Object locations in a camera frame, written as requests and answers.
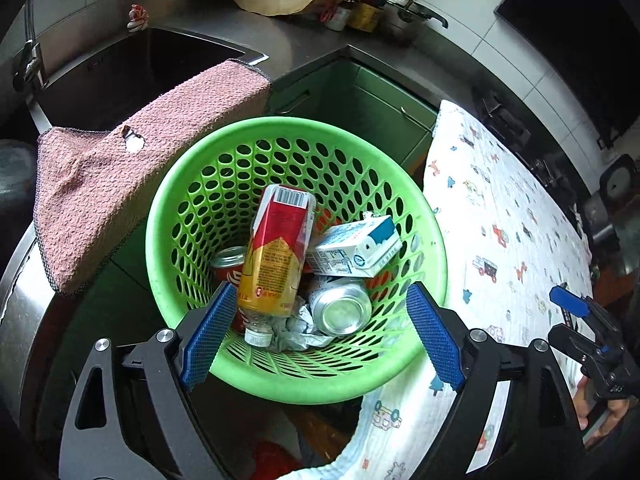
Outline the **red yellow drink bottle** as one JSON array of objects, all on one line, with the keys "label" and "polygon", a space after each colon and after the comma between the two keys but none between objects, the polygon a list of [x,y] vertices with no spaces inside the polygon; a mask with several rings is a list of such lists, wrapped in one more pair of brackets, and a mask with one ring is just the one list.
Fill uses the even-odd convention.
[{"label": "red yellow drink bottle", "polygon": [[270,184],[262,191],[238,291],[247,317],[244,340],[253,347],[268,348],[272,320],[292,313],[314,208],[314,196],[297,188]]}]

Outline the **crushed silver can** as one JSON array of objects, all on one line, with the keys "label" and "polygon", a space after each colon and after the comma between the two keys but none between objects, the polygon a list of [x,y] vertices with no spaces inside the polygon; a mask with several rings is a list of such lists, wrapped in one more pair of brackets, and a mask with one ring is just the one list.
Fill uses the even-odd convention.
[{"label": "crushed silver can", "polygon": [[309,285],[308,306],[314,326],[326,336],[356,334],[372,315],[371,300],[361,278],[317,276]]}]

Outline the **white blue milk carton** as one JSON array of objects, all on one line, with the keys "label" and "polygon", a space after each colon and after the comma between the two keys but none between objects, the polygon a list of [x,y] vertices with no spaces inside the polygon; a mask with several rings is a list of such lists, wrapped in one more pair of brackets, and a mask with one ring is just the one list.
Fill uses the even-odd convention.
[{"label": "white blue milk carton", "polygon": [[374,278],[401,248],[391,216],[369,216],[331,226],[314,237],[306,263],[317,275]]}]

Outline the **green kitchen cabinet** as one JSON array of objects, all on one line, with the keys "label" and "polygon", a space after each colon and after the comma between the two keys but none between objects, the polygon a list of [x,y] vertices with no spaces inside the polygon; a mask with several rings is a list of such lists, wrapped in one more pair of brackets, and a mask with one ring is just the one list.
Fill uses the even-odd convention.
[{"label": "green kitchen cabinet", "polygon": [[409,174],[426,159],[437,117],[431,104],[346,58],[276,81],[267,113],[342,128],[374,145]]}]

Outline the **steel kitchen sink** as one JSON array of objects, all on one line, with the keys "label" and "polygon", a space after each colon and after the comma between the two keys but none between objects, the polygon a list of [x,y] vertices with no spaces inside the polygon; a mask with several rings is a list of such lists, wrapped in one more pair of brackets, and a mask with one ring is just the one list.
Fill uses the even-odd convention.
[{"label": "steel kitchen sink", "polygon": [[53,72],[28,104],[39,133],[53,126],[111,130],[161,94],[227,60],[250,66],[268,55],[176,28],[116,37]]}]

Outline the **steel kitchen faucet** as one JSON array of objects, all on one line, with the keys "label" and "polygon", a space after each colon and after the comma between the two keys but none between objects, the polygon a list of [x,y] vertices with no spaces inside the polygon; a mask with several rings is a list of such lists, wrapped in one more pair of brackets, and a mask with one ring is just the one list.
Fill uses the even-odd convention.
[{"label": "steel kitchen faucet", "polygon": [[30,86],[42,88],[47,79],[35,29],[34,0],[27,0],[24,5],[24,26],[26,40],[13,65],[12,84],[16,92]]}]

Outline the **red soda can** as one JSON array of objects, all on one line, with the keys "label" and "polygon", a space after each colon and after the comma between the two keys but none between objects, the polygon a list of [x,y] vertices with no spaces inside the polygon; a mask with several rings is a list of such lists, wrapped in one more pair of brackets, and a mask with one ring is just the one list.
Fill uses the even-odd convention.
[{"label": "red soda can", "polygon": [[[210,266],[213,269],[214,278],[218,281],[226,281],[234,285],[240,286],[242,278],[242,270],[246,256],[246,247],[231,246],[221,249],[213,256]],[[236,307],[234,319],[231,327],[240,335],[245,333],[247,317],[240,307]]]}]

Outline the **cartoon printed white tablecloth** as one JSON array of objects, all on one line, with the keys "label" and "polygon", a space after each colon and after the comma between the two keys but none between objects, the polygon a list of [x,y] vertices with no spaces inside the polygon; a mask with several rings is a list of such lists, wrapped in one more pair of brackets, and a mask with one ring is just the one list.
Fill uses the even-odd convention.
[{"label": "cartoon printed white tablecloth", "polygon": [[[549,300],[565,283],[589,296],[589,249],[568,214],[475,117],[442,102],[428,150],[423,194],[448,261],[445,307],[496,341],[527,346],[562,322]],[[427,356],[362,401],[357,429],[332,463],[293,479],[407,479],[442,426],[456,394]]]}]

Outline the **green plastic perforated basket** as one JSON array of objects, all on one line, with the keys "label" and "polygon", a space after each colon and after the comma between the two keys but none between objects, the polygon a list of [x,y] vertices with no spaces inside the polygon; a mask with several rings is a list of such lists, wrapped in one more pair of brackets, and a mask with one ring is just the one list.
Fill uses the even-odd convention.
[{"label": "green plastic perforated basket", "polygon": [[216,285],[213,261],[235,244],[245,250],[242,309],[264,305],[288,319],[302,275],[316,265],[312,240],[334,226],[386,220],[398,237],[360,249],[376,270],[364,281],[372,312],[364,325],[322,348],[273,352],[230,330],[212,373],[253,396],[326,404],[363,396],[423,353],[407,295],[423,284],[445,299],[447,256],[434,212],[408,174],[382,151],[340,128],[304,118],[242,120],[204,136],[160,182],[145,233],[152,294],[177,327],[205,307]]}]

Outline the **pink dish towel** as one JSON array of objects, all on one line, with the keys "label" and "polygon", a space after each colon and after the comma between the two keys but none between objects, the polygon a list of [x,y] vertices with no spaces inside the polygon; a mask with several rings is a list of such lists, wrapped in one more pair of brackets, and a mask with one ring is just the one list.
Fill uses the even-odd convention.
[{"label": "pink dish towel", "polygon": [[171,165],[203,136],[262,114],[271,81],[230,60],[108,131],[52,127],[38,139],[32,221],[55,292],[73,295],[149,213]]}]

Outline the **black gas stove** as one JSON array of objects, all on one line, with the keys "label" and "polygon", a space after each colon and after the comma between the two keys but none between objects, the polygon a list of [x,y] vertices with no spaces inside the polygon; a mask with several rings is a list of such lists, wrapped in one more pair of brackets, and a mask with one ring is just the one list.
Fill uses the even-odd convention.
[{"label": "black gas stove", "polygon": [[561,145],[520,100],[490,87],[474,86],[480,122],[533,174],[570,222],[583,214],[590,194]]}]

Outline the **black range hood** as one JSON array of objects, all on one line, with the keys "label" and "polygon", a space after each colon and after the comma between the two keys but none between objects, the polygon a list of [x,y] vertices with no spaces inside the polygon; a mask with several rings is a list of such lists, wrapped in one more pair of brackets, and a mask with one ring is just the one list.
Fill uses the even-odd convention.
[{"label": "black range hood", "polygon": [[502,0],[497,14],[551,64],[612,148],[639,118],[639,0]]}]

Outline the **small red white figurine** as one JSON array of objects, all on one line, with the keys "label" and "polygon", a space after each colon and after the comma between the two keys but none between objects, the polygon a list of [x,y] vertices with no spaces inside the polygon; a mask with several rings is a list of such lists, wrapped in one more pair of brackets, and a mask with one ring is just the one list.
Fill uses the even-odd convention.
[{"label": "small red white figurine", "polygon": [[128,13],[127,30],[130,34],[141,32],[149,25],[149,13],[141,4],[133,4]]}]

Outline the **steel cooking pot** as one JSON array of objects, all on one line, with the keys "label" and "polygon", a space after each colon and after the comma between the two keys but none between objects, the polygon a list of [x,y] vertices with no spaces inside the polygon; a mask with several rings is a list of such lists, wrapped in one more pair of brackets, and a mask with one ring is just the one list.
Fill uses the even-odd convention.
[{"label": "steel cooking pot", "polygon": [[412,44],[431,20],[439,22],[443,29],[449,27],[446,18],[421,3],[414,0],[386,0],[382,33],[398,44]]}]

